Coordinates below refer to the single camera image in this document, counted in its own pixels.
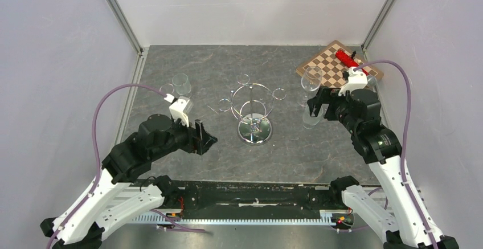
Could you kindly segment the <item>clear wine glass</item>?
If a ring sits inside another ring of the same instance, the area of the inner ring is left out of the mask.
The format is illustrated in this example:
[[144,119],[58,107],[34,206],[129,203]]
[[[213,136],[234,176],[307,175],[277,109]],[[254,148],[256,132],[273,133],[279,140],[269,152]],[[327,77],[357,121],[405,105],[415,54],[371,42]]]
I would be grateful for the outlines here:
[[178,95],[184,97],[191,97],[192,86],[186,74],[176,74],[172,78],[172,84],[174,86],[174,90]]
[[312,117],[310,115],[309,106],[307,105],[305,107],[303,114],[302,114],[303,127],[305,129],[314,128],[322,120],[323,115],[324,115],[324,108],[321,107],[319,114],[317,116]]
[[175,89],[171,83],[163,84],[160,86],[159,91],[165,93],[166,95],[175,96]]
[[307,101],[315,97],[323,78],[322,69],[319,66],[308,66],[301,77],[302,91],[298,94],[297,104],[305,107]]

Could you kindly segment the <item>chrome wine glass rack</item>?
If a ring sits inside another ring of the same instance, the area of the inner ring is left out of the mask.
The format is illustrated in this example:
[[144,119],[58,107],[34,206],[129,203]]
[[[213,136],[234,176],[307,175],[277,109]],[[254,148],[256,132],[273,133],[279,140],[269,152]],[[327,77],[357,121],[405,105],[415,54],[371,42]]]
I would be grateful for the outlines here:
[[251,146],[265,144],[273,135],[269,116],[276,102],[286,98],[286,91],[270,89],[252,81],[247,74],[238,74],[236,81],[228,97],[218,101],[218,110],[233,115],[238,122],[236,134],[242,142]]

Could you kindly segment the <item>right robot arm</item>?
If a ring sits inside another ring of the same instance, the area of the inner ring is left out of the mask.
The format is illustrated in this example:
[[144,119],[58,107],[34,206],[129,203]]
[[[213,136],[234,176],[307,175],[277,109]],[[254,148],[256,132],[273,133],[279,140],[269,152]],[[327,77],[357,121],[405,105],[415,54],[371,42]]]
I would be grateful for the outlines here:
[[351,134],[356,152],[379,181],[392,210],[387,211],[365,194],[352,176],[330,184],[329,201],[336,208],[355,211],[382,241],[383,248],[458,248],[426,209],[403,161],[403,149],[395,133],[381,123],[380,101],[369,89],[343,93],[320,88],[307,101],[310,116],[328,105],[324,119],[340,122]]

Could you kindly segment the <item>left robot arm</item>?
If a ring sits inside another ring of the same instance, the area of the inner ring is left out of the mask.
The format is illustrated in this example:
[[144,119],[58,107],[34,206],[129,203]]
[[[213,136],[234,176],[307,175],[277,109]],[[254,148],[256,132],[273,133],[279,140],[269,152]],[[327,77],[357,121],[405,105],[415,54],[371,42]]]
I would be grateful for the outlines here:
[[159,176],[146,188],[109,207],[121,192],[148,172],[152,163],[170,153],[205,154],[218,139],[206,132],[200,120],[184,126],[165,115],[151,115],[137,132],[115,145],[101,163],[100,178],[93,180],[94,190],[83,195],[62,215],[47,218],[41,224],[49,238],[48,248],[99,248],[116,230],[135,217],[156,209],[174,207],[179,188],[166,175]]

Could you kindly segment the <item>wooden chessboard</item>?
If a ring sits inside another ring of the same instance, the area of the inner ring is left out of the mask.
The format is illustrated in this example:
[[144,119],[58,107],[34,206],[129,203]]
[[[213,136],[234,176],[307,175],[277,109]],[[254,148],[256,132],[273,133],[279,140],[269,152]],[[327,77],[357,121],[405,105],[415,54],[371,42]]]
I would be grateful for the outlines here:
[[296,68],[296,73],[303,76],[308,67],[318,67],[322,69],[322,85],[329,88],[340,88],[345,84],[343,71],[348,68],[336,57],[335,53],[342,50],[346,55],[351,56],[353,50],[334,40],[323,50],[318,52],[311,59]]

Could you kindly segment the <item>red glitter microphone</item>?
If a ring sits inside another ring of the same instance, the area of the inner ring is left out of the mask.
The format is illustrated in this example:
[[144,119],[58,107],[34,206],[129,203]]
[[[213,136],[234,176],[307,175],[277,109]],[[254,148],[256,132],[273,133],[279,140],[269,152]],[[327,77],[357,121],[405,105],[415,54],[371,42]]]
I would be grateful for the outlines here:
[[[348,55],[344,50],[339,49],[335,52],[335,57],[341,61],[343,65],[345,65],[347,68],[350,67],[357,67],[362,64],[362,61],[358,60],[356,57],[354,60],[352,60],[351,55]],[[362,69],[362,71],[366,74],[367,76],[367,87],[368,88],[374,88],[376,85],[376,78],[374,75],[369,74],[365,69]]]

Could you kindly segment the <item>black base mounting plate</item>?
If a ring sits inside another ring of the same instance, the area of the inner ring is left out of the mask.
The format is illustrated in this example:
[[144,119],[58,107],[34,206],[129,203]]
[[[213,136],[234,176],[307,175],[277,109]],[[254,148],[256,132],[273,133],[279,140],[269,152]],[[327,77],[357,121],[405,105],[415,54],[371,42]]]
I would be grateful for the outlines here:
[[185,219],[316,219],[320,211],[349,208],[328,184],[174,181],[178,191],[162,204]]

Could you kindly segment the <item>aluminium frame rail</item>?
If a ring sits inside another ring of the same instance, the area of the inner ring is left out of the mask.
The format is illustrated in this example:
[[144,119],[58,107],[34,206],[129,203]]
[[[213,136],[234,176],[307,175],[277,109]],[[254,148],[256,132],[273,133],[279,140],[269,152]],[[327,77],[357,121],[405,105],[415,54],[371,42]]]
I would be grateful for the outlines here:
[[137,54],[142,54],[144,48],[142,47],[141,43],[137,39],[131,25],[129,24],[121,6],[117,0],[106,0],[107,4],[109,5],[110,9],[112,10],[115,18],[117,19],[118,23],[120,24],[122,30],[124,31],[127,39],[135,52]]

